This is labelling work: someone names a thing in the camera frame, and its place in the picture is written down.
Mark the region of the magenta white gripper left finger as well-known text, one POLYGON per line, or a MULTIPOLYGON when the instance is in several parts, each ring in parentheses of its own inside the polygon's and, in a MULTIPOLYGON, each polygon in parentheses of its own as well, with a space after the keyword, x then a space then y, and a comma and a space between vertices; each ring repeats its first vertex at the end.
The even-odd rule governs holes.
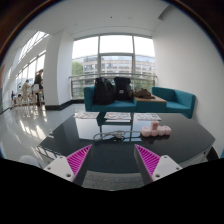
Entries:
POLYGON ((44 170, 81 186, 86 176, 91 147, 87 145, 67 157, 59 156, 44 170))

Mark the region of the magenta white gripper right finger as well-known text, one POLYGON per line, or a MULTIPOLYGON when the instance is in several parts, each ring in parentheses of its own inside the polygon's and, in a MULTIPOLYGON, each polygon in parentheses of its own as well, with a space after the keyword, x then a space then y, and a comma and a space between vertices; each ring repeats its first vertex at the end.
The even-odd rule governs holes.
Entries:
POLYGON ((145 185, 182 169, 168 155, 159 156, 140 145, 134 146, 134 157, 145 185))

